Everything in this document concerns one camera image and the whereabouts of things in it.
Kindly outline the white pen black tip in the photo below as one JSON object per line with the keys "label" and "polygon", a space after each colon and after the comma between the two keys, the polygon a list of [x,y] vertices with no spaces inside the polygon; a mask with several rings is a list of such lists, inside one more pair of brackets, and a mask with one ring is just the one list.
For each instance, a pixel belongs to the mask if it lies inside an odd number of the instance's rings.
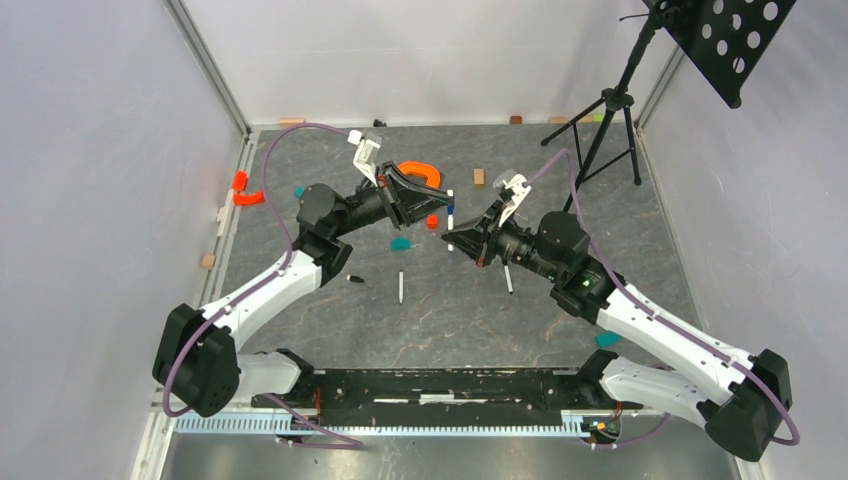
{"label": "white pen black tip", "polygon": [[513,284],[513,280],[512,280],[510,267],[509,267],[508,264],[503,265],[503,271],[504,271],[507,291],[510,295],[513,295],[515,293],[515,290],[514,290],[514,284]]}

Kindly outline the teal block near right arm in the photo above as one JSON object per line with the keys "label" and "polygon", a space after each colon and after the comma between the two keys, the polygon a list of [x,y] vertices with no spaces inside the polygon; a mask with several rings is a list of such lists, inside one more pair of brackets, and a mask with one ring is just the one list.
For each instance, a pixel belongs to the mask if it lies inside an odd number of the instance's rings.
{"label": "teal block near right arm", "polygon": [[595,336],[595,343],[599,349],[607,349],[622,341],[622,337],[614,332],[605,331]]}

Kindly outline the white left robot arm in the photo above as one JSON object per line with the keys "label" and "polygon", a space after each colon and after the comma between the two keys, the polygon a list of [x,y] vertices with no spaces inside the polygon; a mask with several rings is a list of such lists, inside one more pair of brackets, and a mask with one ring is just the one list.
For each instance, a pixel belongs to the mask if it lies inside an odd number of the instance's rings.
{"label": "white left robot arm", "polygon": [[180,304],[167,316],[152,368],[163,388],[164,412],[210,417],[232,400],[277,394],[290,407],[314,394],[308,367],[292,353],[244,355],[258,330],[298,299],[334,279],[353,248],[342,236],[388,219],[397,229],[451,205],[452,197],[401,172],[392,162],[376,169],[344,197],[315,183],[299,199],[292,246],[262,273],[200,308]]}

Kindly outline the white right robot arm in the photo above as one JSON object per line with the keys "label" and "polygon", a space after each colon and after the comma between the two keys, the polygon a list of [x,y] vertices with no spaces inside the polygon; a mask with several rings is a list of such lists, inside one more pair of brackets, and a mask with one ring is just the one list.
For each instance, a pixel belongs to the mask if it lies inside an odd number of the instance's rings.
{"label": "white right robot arm", "polygon": [[758,354],[711,337],[649,300],[633,284],[591,256],[590,235],[578,216],[545,214],[524,228],[495,201],[479,217],[444,232],[442,240],[478,266],[500,259],[552,284],[551,297],[569,315],[630,340],[662,362],[637,364],[599,350],[577,382],[591,408],[610,401],[637,403],[702,428],[733,456],[759,461],[773,443],[794,446],[789,365],[780,354]]}

